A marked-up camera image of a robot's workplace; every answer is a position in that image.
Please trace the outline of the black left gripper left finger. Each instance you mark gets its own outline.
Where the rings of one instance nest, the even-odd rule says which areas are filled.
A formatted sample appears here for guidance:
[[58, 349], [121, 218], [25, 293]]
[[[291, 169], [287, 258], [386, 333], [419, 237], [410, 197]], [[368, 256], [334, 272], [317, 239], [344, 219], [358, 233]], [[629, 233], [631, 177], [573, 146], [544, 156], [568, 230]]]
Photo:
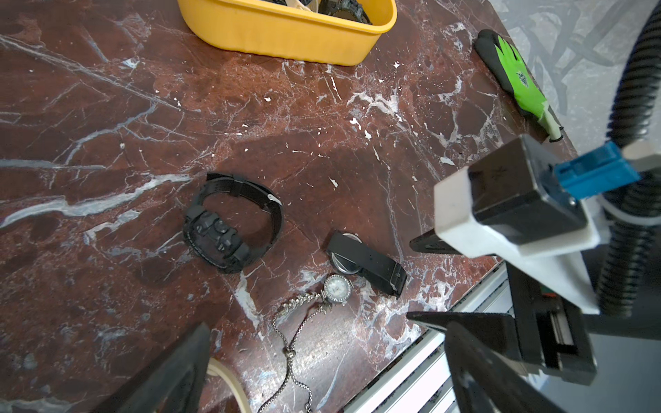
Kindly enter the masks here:
[[210, 328], [192, 325], [94, 412], [196, 412], [210, 360]]

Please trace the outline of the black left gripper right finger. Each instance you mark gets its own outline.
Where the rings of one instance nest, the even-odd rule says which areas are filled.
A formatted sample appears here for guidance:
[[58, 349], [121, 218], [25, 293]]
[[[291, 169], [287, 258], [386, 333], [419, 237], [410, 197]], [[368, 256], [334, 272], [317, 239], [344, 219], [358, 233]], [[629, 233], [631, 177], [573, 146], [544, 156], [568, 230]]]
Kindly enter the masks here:
[[562, 411], [456, 322], [447, 328], [445, 349], [461, 412]]

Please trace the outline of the chunky black sport watch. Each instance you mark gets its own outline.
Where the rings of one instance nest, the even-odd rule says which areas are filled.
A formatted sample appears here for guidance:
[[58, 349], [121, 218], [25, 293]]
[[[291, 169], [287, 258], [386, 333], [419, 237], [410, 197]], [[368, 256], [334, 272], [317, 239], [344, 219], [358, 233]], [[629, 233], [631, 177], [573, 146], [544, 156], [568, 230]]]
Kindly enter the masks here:
[[323, 0], [319, 3], [318, 12], [352, 22], [372, 24], [363, 6], [356, 0]]

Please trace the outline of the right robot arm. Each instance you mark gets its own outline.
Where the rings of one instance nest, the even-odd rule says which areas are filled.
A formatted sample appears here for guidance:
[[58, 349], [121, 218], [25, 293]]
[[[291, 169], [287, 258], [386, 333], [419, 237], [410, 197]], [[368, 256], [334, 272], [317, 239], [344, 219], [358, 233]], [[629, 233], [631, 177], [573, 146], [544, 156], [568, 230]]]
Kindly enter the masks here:
[[560, 161], [519, 138], [434, 188], [435, 223], [416, 252], [504, 261], [512, 313], [411, 311], [441, 332], [460, 412], [554, 412], [529, 382], [590, 385], [591, 336], [660, 337], [660, 148], [648, 138], [660, 92], [660, 11], [638, 36], [607, 139]]

